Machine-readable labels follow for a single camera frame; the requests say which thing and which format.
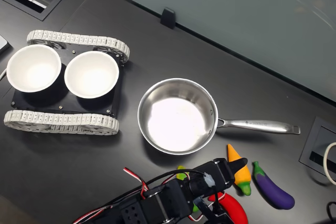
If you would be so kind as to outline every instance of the stainless steel saucepan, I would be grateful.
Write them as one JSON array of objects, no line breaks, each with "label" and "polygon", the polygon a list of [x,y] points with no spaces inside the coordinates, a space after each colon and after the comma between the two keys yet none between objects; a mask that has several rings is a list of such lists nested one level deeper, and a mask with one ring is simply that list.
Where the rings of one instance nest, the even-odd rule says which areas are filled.
[{"label": "stainless steel saucepan", "polygon": [[148,89],[139,104],[138,123],[151,145],[173,155],[198,151],[221,127],[300,134],[298,126],[287,123],[220,119],[209,92],[194,81],[180,78],[161,81]]}]

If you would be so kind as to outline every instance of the saucepan handle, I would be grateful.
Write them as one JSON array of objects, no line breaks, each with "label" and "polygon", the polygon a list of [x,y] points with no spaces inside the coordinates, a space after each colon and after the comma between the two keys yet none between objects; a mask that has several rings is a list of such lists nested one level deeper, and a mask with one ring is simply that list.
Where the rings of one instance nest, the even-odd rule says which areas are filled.
[{"label": "saucepan handle", "polygon": [[267,120],[224,120],[219,118],[219,121],[223,122],[217,128],[222,127],[237,127],[250,129],[255,131],[263,131],[268,133],[277,134],[300,134],[300,127],[290,125],[288,123],[281,123],[276,121]]}]

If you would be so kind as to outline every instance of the pan rim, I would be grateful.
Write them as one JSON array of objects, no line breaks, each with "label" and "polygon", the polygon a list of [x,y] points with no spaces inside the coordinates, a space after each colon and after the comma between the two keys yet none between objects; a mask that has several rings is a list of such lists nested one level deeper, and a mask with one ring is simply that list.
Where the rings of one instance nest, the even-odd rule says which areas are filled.
[{"label": "pan rim", "polygon": [[[141,124],[140,124],[140,118],[141,118],[141,108],[143,107],[143,104],[145,102],[145,100],[147,99],[147,97],[153,92],[153,90],[155,90],[158,86],[162,85],[162,84],[165,84],[166,82],[171,82],[171,81],[182,81],[182,82],[187,82],[187,83],[190,83],[194,86],[196,86],[197,88],[199,88],[206,96],[208,96],[209,100],[211,101],[211,103],[213,104],[213,113],[214,113],[214,125],[211,129],[211,133],[208,135],[206,141],[204,141],[203,144],[193,148],[193,149],[190,149],[190,150],[187,150],[187,151],[183,151],[183,152],[174,152],[174,151],[168,151],[160,146],[158,146],[157,144],[155,144],[144,132],[144,129],[142,128]],[[212,98],[212,96],[210,95],[210,93],[203,87],[201,86],[200,84],[198,84],[197,82],[194,82],[192,80],[189,80],[189,79],[184,79],[184,78],[170,78],[170,79],[166,79],[166,80],[163,80],[163,81],[160,81],[160,82],[157,82],[156,84],[154,84],[153,86],[151,86],[147,91],[146,93],[143,95],[143,97],[141,98],[140,100],[140,103],[139,103],[139,106],[138,106],[138,125],[139,125],[139,128],[140,128],[140,131],[143,135],[143,137],[147,140],[147,142],[149,144],[151,144],[154,148],[156,148],[157,150],[163,152],[163,153],[167,153],[167,154],[171,154],[171,155],[187,155],[187,154],[191,154],[191,153],[194,153],[194,152],[197,152],[199,151],[200,149],[202,149],[205,145],[207,145],[210,140],[213,138],[215,132],[216,132],[216,129],[217,129],[217,126],[218,126],[218,109],[217,109],[217,105],[216,105],[216,102],[215,100]]]}]

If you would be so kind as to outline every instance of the toy carrot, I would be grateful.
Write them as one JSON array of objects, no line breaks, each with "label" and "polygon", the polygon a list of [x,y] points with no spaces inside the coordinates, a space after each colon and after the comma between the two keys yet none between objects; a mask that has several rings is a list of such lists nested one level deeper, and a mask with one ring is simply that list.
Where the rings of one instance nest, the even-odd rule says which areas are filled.
[{"label": "toy carrot", "polygon": [[[235,161],[237,159],[240,159],[241,156],[236,152],[236,150],[232,147],[232,145],[227,145],[227,154],[229,162]],[[235,184],[242,190],[242,192],[249,196],[251,195],[251,173],[247,168],[247,165],[245,165],[242,169],[240,169],[235,174]]]}]

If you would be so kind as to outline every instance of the frosted glass partition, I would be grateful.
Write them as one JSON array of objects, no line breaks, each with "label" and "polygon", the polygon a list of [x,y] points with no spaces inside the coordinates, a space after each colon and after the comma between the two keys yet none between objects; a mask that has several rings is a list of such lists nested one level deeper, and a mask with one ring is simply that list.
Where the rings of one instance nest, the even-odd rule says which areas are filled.
[{"label": "frosted glass partition", "polygon": [[336,101],[336,0],[133,0]]}]

